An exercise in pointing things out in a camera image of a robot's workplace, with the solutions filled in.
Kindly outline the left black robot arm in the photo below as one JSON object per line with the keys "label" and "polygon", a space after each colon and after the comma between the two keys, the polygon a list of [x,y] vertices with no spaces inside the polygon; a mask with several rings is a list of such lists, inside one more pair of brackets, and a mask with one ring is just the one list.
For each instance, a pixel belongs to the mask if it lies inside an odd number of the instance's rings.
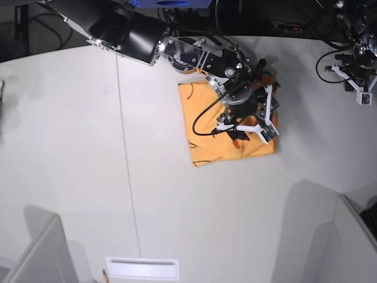
{"label": "left black robot arm", "polygon": [[328,84],[343,84],[345,91],[355,91],[360,104],[370,104],[372,90],[376,79],[376,1],[325,1],[325,7],[334,11],[335,18],[342,23],[350,43],[335,45],[329,40],[324,42],[334,50],[327,55],[335,54],[335,59],[341,65],[325,67],[328,72],[336,73],[342,79],[329,81],[319,73],[319,63],[316,63],[318,77]]}

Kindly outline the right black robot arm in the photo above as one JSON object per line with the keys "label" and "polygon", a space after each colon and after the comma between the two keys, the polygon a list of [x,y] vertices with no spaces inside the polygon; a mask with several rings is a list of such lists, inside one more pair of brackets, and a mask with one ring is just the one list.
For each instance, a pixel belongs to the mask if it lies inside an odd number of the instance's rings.
{"label": "right black robot arm", "polygon": [[246,140],[248,133],[256,133],[264,143],[279,135],[273,123],[279,105],[273,92],[279,85],[262,85],[266,60],[251,65],[227,38],[174,37],[168,23],[131,12],[115,1],[45,1],[45,6],[93,46],[148,65],[164,57],[180,73],[203,74],[224,105],[212,134]]}

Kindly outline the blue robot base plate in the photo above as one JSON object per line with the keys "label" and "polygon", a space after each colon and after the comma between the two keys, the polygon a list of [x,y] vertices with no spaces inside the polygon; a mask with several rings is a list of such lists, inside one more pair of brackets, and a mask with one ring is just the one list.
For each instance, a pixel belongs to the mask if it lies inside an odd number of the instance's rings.
{"label": "blue robot base plate", "polygon": [[208,8],[212,0],[134,0],[137,8]]}

